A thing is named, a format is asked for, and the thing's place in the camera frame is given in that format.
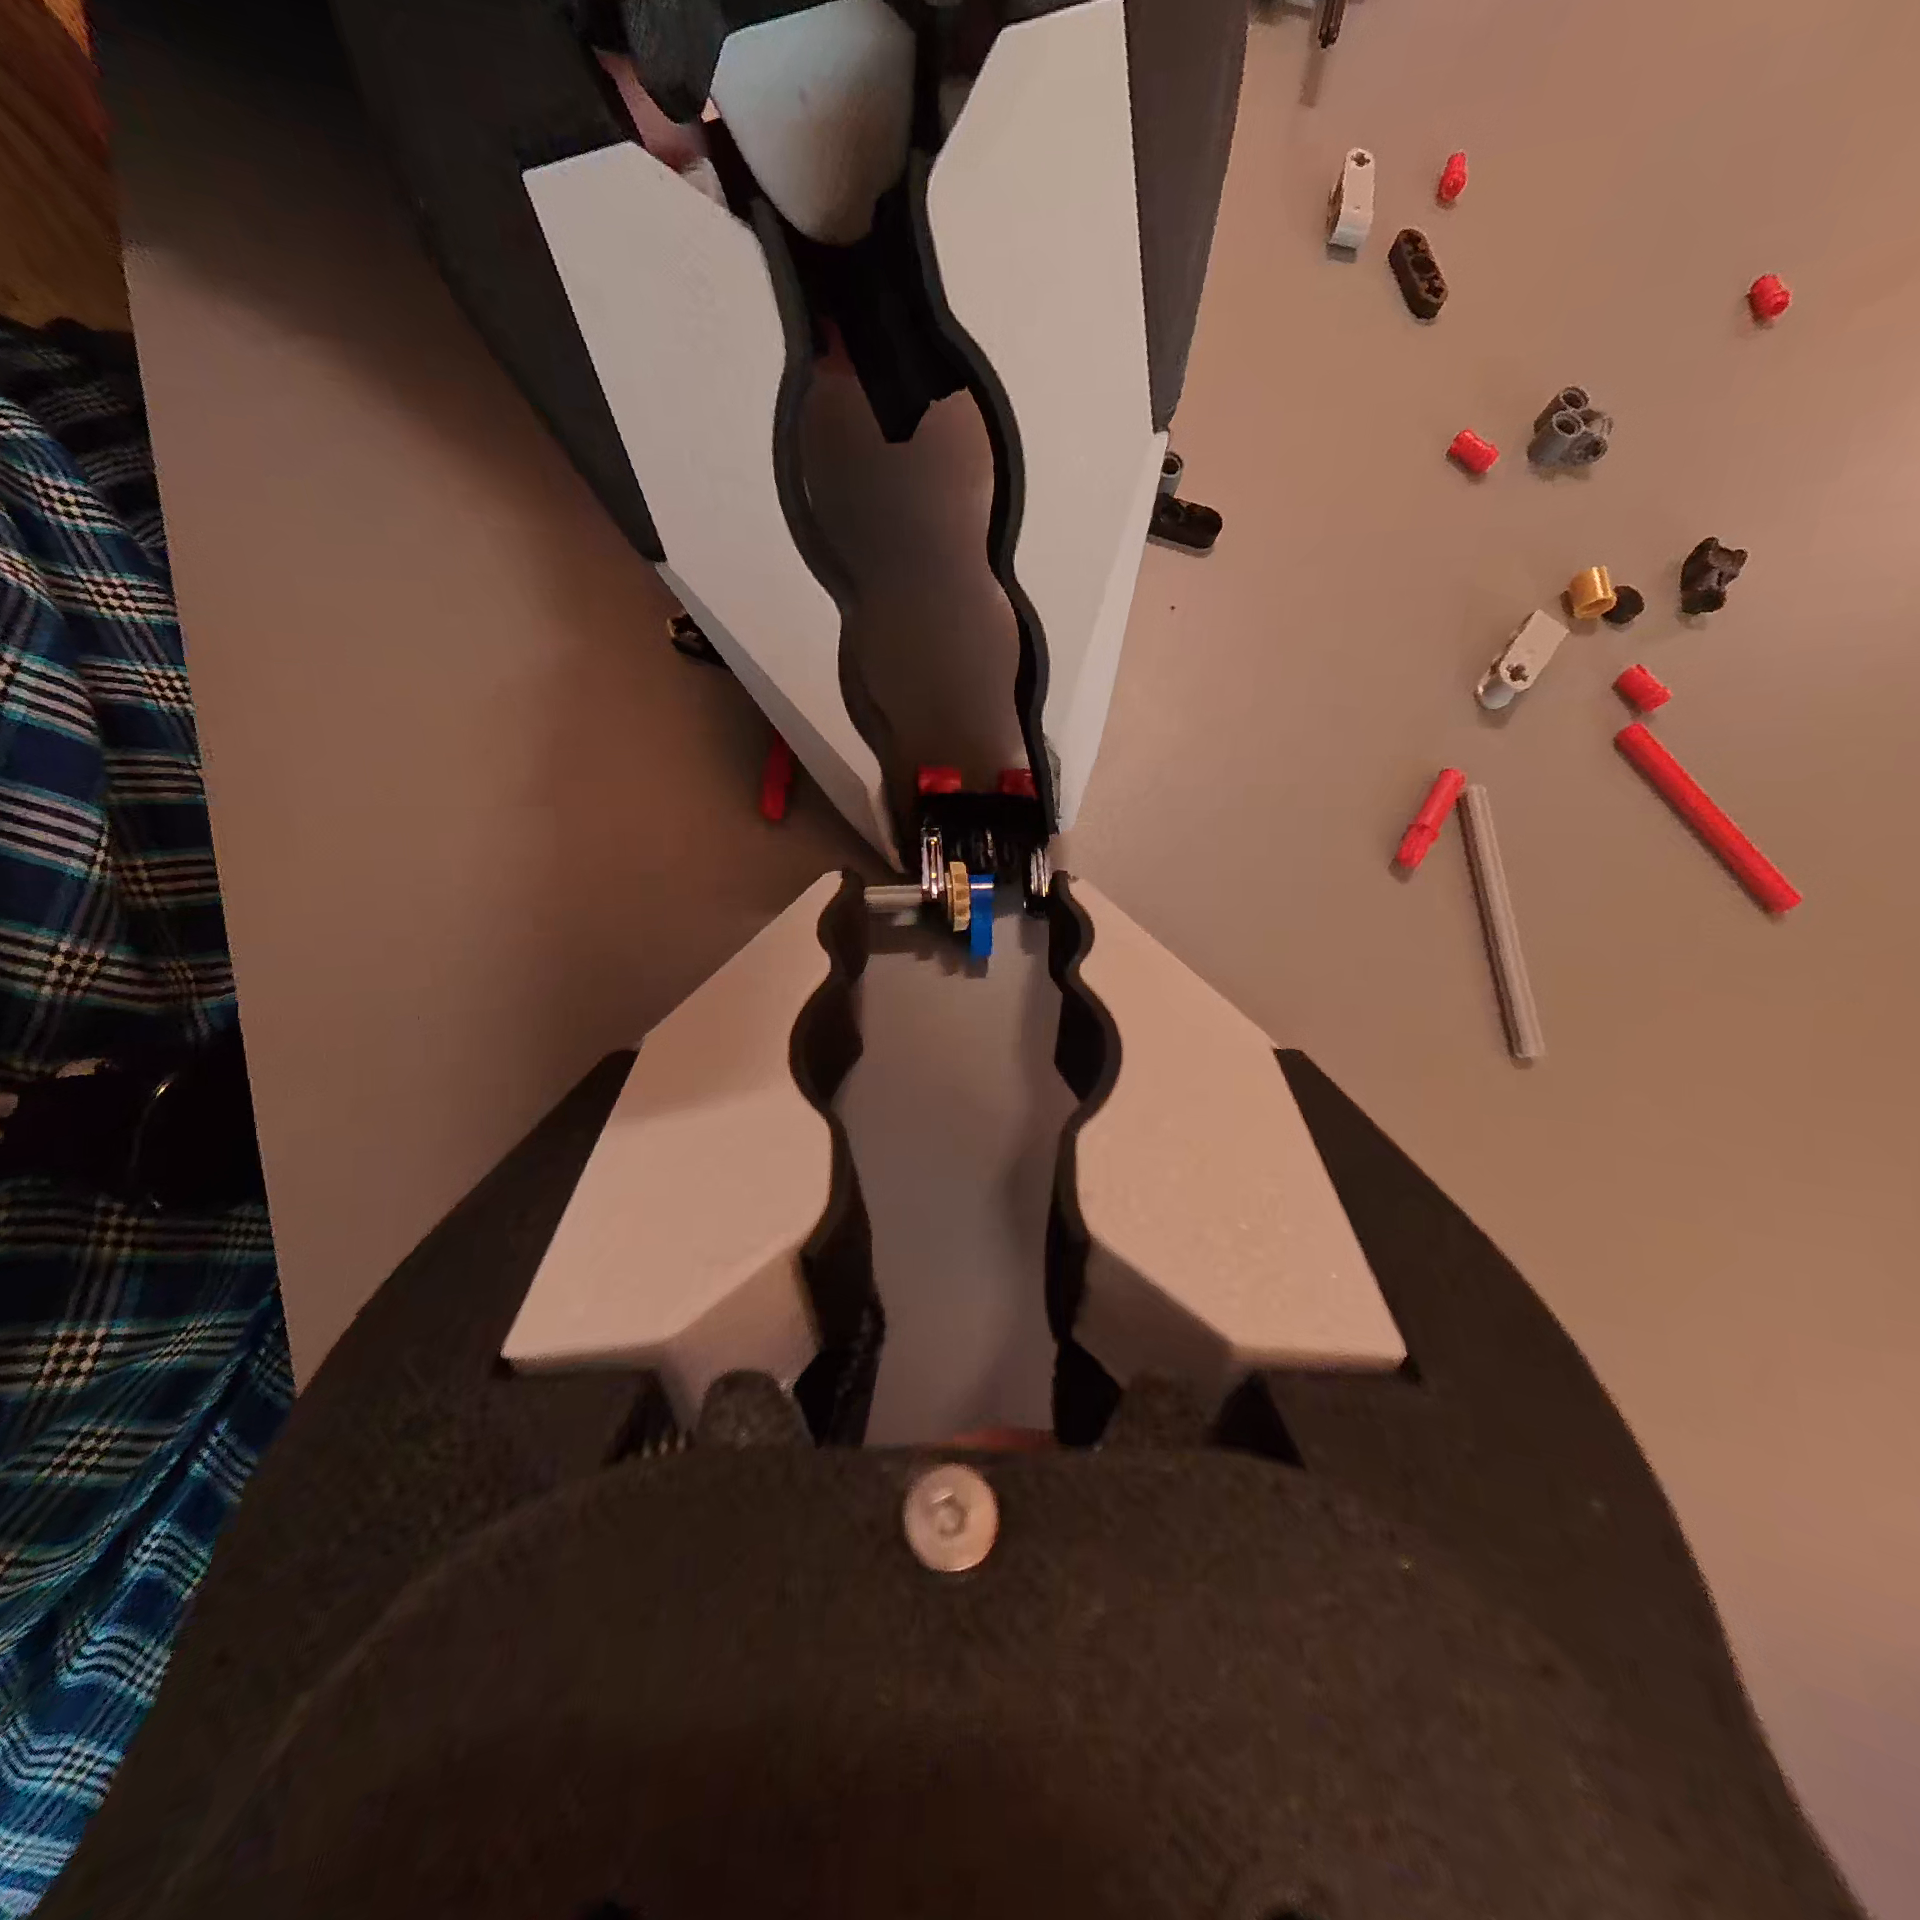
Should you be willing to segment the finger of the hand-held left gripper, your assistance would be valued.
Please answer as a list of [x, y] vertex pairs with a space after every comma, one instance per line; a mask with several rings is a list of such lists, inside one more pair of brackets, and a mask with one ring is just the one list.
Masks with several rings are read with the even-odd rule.
[[849, 825], [893, 867], [895, 731], [814, 511], [804, 283], [762, 194], [739, 216], [636, 142], [528, 166], [527, 196], [661, 542], [659, 570]]
[[1169, 438], [1153, 425], [1125, 5], [1001, 28], [931, 166], [941, 287], [1012, 412], [1012, 575], [1038, 622], [1043, 760], [1076, 826]]

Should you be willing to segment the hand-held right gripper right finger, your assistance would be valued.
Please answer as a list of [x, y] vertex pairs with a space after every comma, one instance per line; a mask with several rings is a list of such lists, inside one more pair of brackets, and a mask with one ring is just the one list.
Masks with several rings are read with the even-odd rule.
[[1280, 1047], [1084, 878], [1053, 878], [1047, 933], [1073, 1101], [1045, 1251], [1058, 1443], [1098, 1446], [1142, 1383], [1212, 1429], [1252, 1381], [1400, 1375]]

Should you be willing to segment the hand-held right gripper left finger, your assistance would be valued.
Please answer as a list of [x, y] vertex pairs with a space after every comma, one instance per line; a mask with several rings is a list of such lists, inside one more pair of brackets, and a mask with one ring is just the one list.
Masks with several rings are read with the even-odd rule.
[[679, 1429], [759, 1375], [867, 1439], [886, 1315], [835, 1101], [862, 1054], [862, 883], [814, 881], [655, 1024], [500, 1346], [516, 1376], [651, 1376]]

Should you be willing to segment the small grey axle with gears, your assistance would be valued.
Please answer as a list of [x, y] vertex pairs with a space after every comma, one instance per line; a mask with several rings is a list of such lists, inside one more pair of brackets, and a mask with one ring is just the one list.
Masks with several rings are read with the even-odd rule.
[[997, 881], [961, 861], [937, 859], [916, 883], [871, 883], [862, 903], [880, 921], [939, 931], [976, 968], [994, 959]]

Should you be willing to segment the black frame with red pins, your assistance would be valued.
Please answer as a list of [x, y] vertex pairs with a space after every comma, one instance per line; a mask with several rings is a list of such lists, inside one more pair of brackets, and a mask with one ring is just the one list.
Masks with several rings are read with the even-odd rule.
[[958, 768], [923, 765], [915, 789], [920, 878], [937, 861], [961, 861], [973, 877], [993, 877], [997, 891], [1012, 889], [1024, 912], [1045, 912], [1050, 834], [1030, 768], [1003, 770], [993, 789], [969, 789]]

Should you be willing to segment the brown wooden panel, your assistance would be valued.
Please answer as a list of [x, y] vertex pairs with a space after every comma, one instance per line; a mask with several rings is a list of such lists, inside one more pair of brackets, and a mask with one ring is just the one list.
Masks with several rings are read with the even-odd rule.
[[3, 7], [3, 310], [132, 330], [111, 122], [84, 5]]

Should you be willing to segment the long grey axle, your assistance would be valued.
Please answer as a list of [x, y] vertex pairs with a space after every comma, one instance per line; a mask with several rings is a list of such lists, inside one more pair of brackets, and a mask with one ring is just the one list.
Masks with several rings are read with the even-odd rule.
[[1539, 1065], [1546, 1058], [1545, 1026], [1524, 961], [1521, 925], [1499, 844], [1486, 787], [1469, 782], [1456, 805], [1467, 848], [1482, 943], [1489, 954], [1509, 1058]]

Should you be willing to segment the long red axle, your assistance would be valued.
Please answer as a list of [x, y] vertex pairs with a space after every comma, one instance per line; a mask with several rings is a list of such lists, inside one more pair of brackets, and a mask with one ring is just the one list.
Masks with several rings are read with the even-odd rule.
[[1632, 722], [1619, 731], [1614, 749], [1760, 911], [1781, 916], [1802, 905], [1802, 892], [1646, 725]]

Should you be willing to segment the person's blue plaid shirt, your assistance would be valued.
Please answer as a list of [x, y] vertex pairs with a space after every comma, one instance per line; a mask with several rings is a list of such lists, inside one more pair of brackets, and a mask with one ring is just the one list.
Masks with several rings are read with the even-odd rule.
[[[3, 1069], [242, 1045], [132, 337], [4, 321]], [[269, 1202], [3, 1177], [3, 1894], [46, 1898], [295, 1396]]]

